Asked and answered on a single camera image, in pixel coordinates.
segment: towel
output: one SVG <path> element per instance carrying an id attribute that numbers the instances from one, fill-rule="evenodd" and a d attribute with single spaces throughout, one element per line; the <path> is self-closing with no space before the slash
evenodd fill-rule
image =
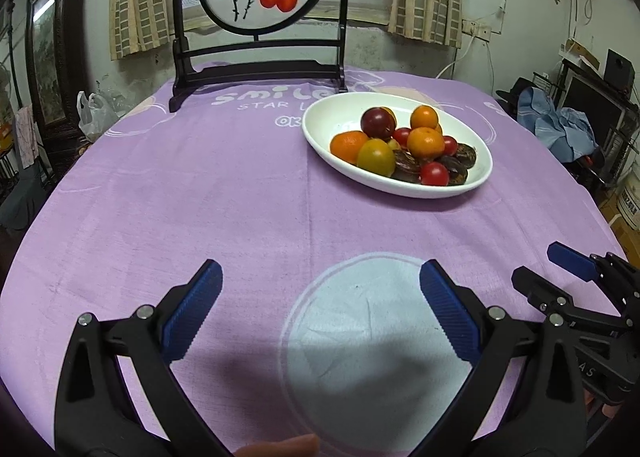
<path id="1" fill-rule="evenodd" d="M 15 140 L 18 143 L 22 167 L 27 168 L 38 157 L 36 125 L 33 122 L 33 109 L 30 105 L 21 108 L 15 114 Z"/>
<path id="2" fill-rule="evenodd" d="M 536 87 L 521 92 L 518 123 L 534 133 L 560 163 L 588 156 L 598 146 L 586 114 L 569 107 L 556 110 L 551 98 Z"/>

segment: tangerine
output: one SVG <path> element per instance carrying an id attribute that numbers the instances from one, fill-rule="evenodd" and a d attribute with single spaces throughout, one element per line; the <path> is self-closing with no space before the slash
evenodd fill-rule
<path id="1" fill-rule="evenodd" d="M 412 129 L 417 129 L 418 127 L 435 129 L 438 126 L 438 113 L 430 105 L 420 105 L 411 114 L 410 123 Z"/>
<path id="2" fill-rule="evenodd" d="M 409 134 L 406 147 L 414 158 L 433 160 L 442 155 L 445 145 L 442 134 L 437 130 L 418 127 Z"/>
<path id="3" fill-rule="evenodd" d="M 356 164 L 362 145 L 369 141 L 367 134 L 361 130 L 351 130 L 336 134 L 329 144 L 329 151 L 347 163 Z"/>

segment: blue gripper pad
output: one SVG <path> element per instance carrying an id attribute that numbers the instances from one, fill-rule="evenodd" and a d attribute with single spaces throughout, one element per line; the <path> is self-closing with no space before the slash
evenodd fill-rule
<path id="1" fill-rule="evenodd" d="M 162 327 L 162 359 L 169 364 L 187 354 L 222 291 L 222 267 L 207 260 L 187 284 L 187 292 Z"/>
<path id="2" fill-rule="evenodd" d="M 559 242 L 549 244 L 546 257 L 550 262 L 559 265 L 585 282 L 600 278 L 600 272 L 593 260 Z"/>
<path id="3" fill-rule="evenodd" d="M 420 289 L 458 358 L 475 366 L 480 360 L 480 331 L 458 295 L 455 284 L 433 262 L 420 269 Z"/>

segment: electrical outlet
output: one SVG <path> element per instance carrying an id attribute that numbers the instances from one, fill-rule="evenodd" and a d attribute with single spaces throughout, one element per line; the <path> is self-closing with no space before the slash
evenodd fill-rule
<path id="1" fill-rule="evenodd" d="M 491 26 L 480 24 L 472 20 L 462 21 L 462 32 L 464 34 L 474 34 L 476 38 L 488 42 L 491 40 Z"/>
<path id="2" fill-rule="evenodd" d="M 491 40 L 491 26 L 486 24 L 476 24 L 476 37 L 488 42 Z"/>
<path id="3" fill-rule="evenodd" d="M 464 34 L 476 34 L 476 23 L 471 20 L 463 20 L 462 32 Z"/>

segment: speaker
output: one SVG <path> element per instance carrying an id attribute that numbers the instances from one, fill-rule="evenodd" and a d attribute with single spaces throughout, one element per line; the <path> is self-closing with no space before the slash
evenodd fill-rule
<path id="1" fill-rule="evenodd" d="M 609 49 L 607 66 L 604 69 L 604 81 L 629 97 L 633 90 L 635 79 L 636 72 L 632 63 Z"/>

